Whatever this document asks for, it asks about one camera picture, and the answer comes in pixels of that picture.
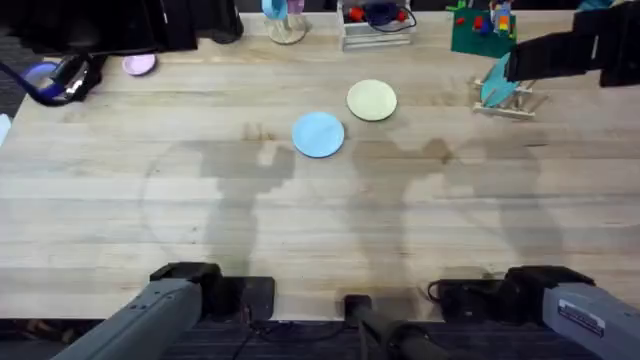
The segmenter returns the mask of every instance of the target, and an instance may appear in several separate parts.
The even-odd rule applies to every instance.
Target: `yellow plate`
[[[362,120],[380,121],[393,114],[398,105],[391,86],[380,80],[362,80],[349,89],[347,106]]]

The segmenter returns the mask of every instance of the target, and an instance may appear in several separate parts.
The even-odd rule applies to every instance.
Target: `pink object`
[[[124,71],[133,76],[147,74],[153,70],[155,65],[156,56],[153,54],[127,56],[122,60],[122,68]]]
[[[287,0],[289,14],[302,14],[304,10],[304,0]]]

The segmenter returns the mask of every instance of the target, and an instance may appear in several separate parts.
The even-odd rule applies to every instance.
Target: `light blue plate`
[[[293,125],[293,144],[301,153],[322,158],[335,154],[344,143],[344,126],[324,112],[303,115]]]
[[[503,57],[489,71],[489,76],[484,81],[482,90],[480,91],[480,99],[486,107],[496,107],[501,102],[505,101],[520,85],[520,82],[509,82],[504,77],[504,70],[509,61],[509,53],[506,53]]]

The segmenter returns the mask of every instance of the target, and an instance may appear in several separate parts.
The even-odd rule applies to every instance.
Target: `green lego piece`
[[[447,6],[445,10],[447,11],[456,11],[467,7],[467,0],[458,0],[457,6]]]

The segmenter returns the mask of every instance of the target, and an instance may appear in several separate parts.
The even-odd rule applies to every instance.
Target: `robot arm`
[[[182,262],[164,266],[150,280],[131,302],[53,359],[157,359],[207,316],[232,319],[245,306],[256,320],[273,313],[273,278],[223,278],[216,264]]]
[[[524,41],[511,50],[508,81],[574,76],[602,69],[600,86],[640,83],[640,2],[575,14],[573,29]]]
[[[640,353],[640,312],[561,266],[509,269],[504,280],[440,280],[445,321],[546,325],[604,360]]]

